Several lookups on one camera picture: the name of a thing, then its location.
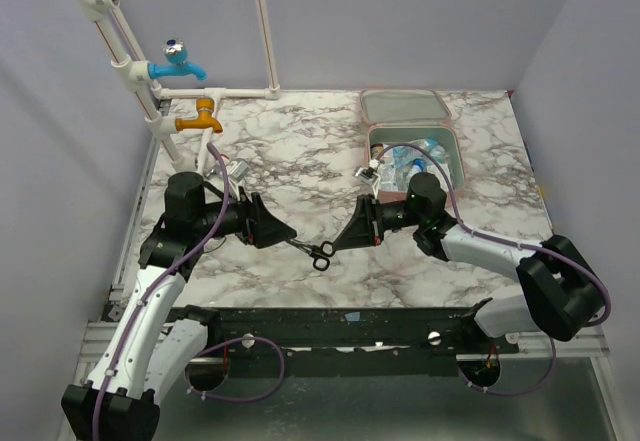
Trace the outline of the metal scissors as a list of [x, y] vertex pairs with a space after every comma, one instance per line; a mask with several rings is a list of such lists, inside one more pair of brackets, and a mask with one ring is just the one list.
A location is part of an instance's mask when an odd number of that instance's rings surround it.
[[309, 256], [313, 260], [312, 267], [315, 270], [324, 272], [329, 268], [330, 259], [334, 255], [333, 244], [330, 241], [323, 241], [320, 245], [316, 245], [291, 239], [287, 243]]

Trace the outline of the alcohol pad packets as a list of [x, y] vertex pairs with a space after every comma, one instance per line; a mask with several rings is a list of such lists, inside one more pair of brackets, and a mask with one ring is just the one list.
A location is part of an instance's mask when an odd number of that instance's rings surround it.
[[378, 168], [381, 191], [398, 191], [397, 170], [393, 164], [382, 164]]

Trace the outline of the brown medicine bottle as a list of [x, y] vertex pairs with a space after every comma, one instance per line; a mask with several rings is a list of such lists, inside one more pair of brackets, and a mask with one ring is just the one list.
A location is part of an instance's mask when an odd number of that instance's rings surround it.
[[371, 158], [377, 158], [383, 150], [384, 145], [382, 143], [373, 144], [370, 149]]

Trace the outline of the blue wipes packet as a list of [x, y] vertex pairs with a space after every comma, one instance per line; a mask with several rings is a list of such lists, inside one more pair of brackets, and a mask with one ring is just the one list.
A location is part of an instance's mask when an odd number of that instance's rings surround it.
[[395, 146], [388, 152], [397, 166], [411, 164], [416, 158], [422, 158], [427, 164], [430, 164], [431, 159], [424, 155], [425, 152], [437, 161], [444, 159], [443, 146], [433, 138], [413, 140], [409, 141], [409, 144], [411, 147]]

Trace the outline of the blue capped small bottle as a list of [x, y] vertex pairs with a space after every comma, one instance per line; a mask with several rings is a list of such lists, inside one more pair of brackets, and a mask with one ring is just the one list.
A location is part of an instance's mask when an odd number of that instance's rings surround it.
[[416, 158], [411, 164], [411, 168], [408, 172], [408, 175], [413, 176], [417, 173], [422, 173], [425, 171], [426, 166], [427, 166], [427, 163], [424, 159]]

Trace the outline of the pink medicine kit case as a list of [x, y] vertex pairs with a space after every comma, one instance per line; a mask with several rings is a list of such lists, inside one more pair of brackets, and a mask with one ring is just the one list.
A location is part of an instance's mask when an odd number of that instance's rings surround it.
[[452, 129], [451, 113], [441, 96], [430, 90], [373, 89], [360, 94], [360, 111], [369, 126], [365, 159], [384, 148], [379, 175], [379, 199], [401, 200], [412, 164], [420, 159], [425, 171], [455, 193], [466, 187], [462, 150]]

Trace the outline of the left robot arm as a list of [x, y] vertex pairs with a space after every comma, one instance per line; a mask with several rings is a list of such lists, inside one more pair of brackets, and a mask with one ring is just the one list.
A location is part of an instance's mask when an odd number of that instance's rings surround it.
[[237, 236], [263, 249], [292, 240], [296, 231], [272, 215], [259, 194], [205, 199], [202, 175], [171, 176], [165, 210], [140, 250], [131, 298], [108, 347], [81, 385], [69, 385], [61, 406], [78, 440], [150, 440], [163, 398], [196, 355], [214, 354], [222, 341], [220, 316], [195, 308], [167, 336], [161, 330], [204, 246]]

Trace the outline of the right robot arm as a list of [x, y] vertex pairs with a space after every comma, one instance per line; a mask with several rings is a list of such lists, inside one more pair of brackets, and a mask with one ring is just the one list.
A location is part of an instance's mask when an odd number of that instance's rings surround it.
[[414, 175], [402, 201], [382, 203], [372, 195], [360, 195], [332, 249], [375, 247], [386, 232], [412, 227], [423, 254], [518, 282], [521, 294], [484, 300], [472, 308], [472, 321], [459, 332], [462, 345], [474, 353], [515, 332], [541, 331], [567, 342], [609, 309], [603, 288], [568, 238], [554, 235], [546, 241], [522, 242], [472, 230], [446, 211], [446, 201], [446, 192], [430, 173]]

